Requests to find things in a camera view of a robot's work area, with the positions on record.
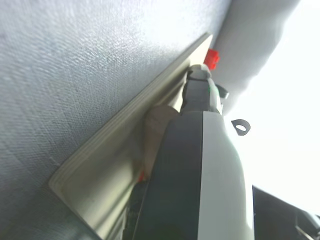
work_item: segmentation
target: dark gray panel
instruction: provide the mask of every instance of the dark gray panel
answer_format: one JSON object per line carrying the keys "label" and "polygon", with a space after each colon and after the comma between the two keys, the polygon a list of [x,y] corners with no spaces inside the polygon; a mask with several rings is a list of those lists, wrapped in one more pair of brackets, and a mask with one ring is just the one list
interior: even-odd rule
{"label": "dark gray panel", "polygon": [[0,236],[21,214],[37,220],[50,175],[204,32],[215,38],[229,3],[1,1]]}

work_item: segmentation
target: red plastic piece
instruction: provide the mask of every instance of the red plastic piece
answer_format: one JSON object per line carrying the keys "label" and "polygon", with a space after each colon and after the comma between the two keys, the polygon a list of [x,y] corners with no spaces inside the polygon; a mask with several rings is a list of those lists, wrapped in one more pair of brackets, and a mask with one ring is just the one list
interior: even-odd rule
{"label": "red plastic piece", "polygon": [[219,60],[219,52],[209,48],[204,59],[204,64],[207,65],[210,70],[214,70],[216,69]]}

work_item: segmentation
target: black loop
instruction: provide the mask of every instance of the black loop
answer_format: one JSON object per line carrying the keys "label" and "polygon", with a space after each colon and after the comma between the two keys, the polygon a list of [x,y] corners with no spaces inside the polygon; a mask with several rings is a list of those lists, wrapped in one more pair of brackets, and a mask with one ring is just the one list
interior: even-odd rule
{"label": "black loop", "polygon": [[[231,121],[233,127],[235,128],[236,130],[236,133],[239,135],[239,136],[244,136],[246,135],[250,129],[251,129],[251,126],[250,124],[246,121],[246,120],[243,120],[243,119],[236,119],[236,120],[233,120]],[[243,126],[245,128],[245,131],[237,128],[237,126]]]}

